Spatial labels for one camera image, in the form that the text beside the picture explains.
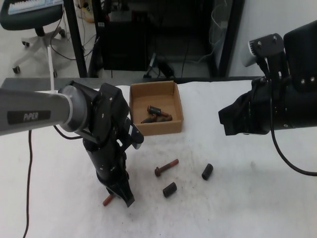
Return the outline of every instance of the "black camera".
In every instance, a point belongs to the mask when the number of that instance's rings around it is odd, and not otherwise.
[[[244,65],[257,63],[265,76],[253,80],[251,91],[219,111],[225,134],[317,126],[317,21],[284,39],[278,34],[255,39],[246,49]]]

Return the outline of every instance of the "black cable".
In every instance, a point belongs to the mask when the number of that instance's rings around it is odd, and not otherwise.
[[[274,143],[274,146],[278,152],[278,154],[280,155],[280,157],[282,158],[282,160],[293,170],[295,170],[296,172],[299,172],[300,174],[303,175],[307,175],[307,176],[317,176],[317,172],[309,172],[309,171],[305,171],[305,170],[301,170],[300,168],[296,167],[295,165],[293,165],[291,162],[289,162],[289,160],[284,156],[284,154],[282,153],[282,151],[280,150],[277,142],[276,142],[276,138],[275,138],[275,133],[274,133],[274,123],[273,123],[273,102],[272,102],[272,96],[273,96],[273,89],[272,89],[272,80],[269,80],[269,84],[270,84],[270,129],[271,129],[271,135],[272,135],[272,140]]]
[[[83,46],[87,45],[97,34],[93,35]]]
[[[65,138],[67,140],[77,140],[77,139],[81,139],[82,138],[82,136],[74,136],[74,137],[66,136],[57,128],[56,125],[54,125],[53,127],[63,138]]]
[[[84,28],[84,44],[83,44],[83,46],[85,46],[86,30],[85,30],[85,26],[84,26],[84,19],[83,19],[83,11],[82,11],[82,9],[80,9],[80,17],[81,17],[81,22],[82,22],[83,28]]]
[[[184,61],[183,61],[183,66],[182,66],[182,74],[181,74],[181,78],[183,77],[183,71],[184,71],[184,66],[185,66],[185,61],[186,61],[186,57],[188,54],[188,49],[189,49],[189,43],[190,43],[190,39],[188,39],[188,43],[187,43],[187,49],[186,49],[186,53],[185,53],[185,57],[184,57]]]
[[[57,31],[57,29],[58,29],[58,27],[59,27],[60,22],[61,22],[62,19],[63,19],[63,18],[61,18],[61,19],[59,20],[58,25],[57,25],[56,29],[54,30],[54,33],[53,33],[52,36],[51,36],[51,40],[50,40],[51,49],[52,49],[56,54],[62,56],[62,57],[65,58],[65,59],[68,59],[68,60],[76,60],[76,59],[71,59],[71,58],[69,58],[69,57],[66,57],[66,56],[62,55],[61,53],[59,53],[58,51],[56,51],[56,50],[53,48],[53,46],[52,46],[53,35],[56,33],[56,31]],[[88,52],[88,54],[84,55],[84,57],[88,56],[88,55],[93,51],[96,42],[94,43],[93,48]]]
[[[31,180],[31,168],[33,162],[33,151],[32,151],[32,131],[29,131],[29,150],[30,150],[30,162],[29,162],[29,170],[28,170],[28,180],[26,185],[26,226],[23,238],[26,238],[26,235],[29,230],[30,223],[30,214],[29,214],[29,204],[30,204],[30,180]]]

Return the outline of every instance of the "rusty bolt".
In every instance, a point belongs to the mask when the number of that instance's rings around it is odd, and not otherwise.
[[[174,167],[175,165],[178,164],[178,162],[179,162],[178,159],[176,159],[176,160],[170,162],[169,164],[164,165],[164,166],[161,167],[161,168],[157,167],[157,168],[154,170],[155,175],[156,175],[157,177],[159,177],[162,172],[164,172],[165,170],[168,170],[169,168]]]
[[[171,121],[171,120],[173,120],[172,115],[168,115],[168,117],[157,119],[157,122],[164,122],[164,121]]]
[[[105,201],[103,202],[103,206],[107,206],[112,200],[113,200],[114,196],[113,195],[109,195]]]
[[[155,122],[157,120],[157,115],[156,114],[152,114],[150,115],[148,118],[146,118],[145,120],[141,121],[141,123],[152,123]]]
[[[162,112],[160,108],[156,108],[156,107],[153,107],[153,106],[148,106],[148,112],[149,112],[149,114],[156,114],[156,115],[162,116],[162,117],[168,117],[169,116],[168,113]]]

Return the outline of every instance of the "white table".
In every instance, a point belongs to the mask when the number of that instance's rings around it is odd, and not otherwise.
[[[120,88],[128,100],[129,87]],[[250,88],[249,81],[179,85],[183,132],[149,136],[140,150],[127,150],[130,208],[118,198],[102,205],[108,193],[81,140],[34,130],[27,237],[317,237],[317,178],[291,170],[269,134],[225,136],[219,123],[218,111]],[[317,171],[316,128],[276,137],[295,165]],[[22,237],[25,229],[27,138],[27,132],[0,137],[2,238]],[[156,166],[176,158],[179,165],[155,177]],[[204,181],[207,163],[214,171]],[[177,191],[166,199],[162,189],[173,181]]]

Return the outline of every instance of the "robotic arm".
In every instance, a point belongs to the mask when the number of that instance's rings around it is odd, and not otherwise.
[[[120,89],[105,83],[98,92],[75,82],[58,94],[0,89],[0,107],[0,135],[57,124],[81,135],[98,180],[128,207],[134,202],[125,150],[139,149],[144,138],[127,117]]]
[[[283,155],[275,129],[317,126],[317,21],[287,33],[284,40],[268,35],[250,41],[243,55],[245,66],[257,63],[264,77],[252,81],[251,91],[219,111],[226,135],[267,134],[284,162],[293,170],[317,176],[294,166]]]

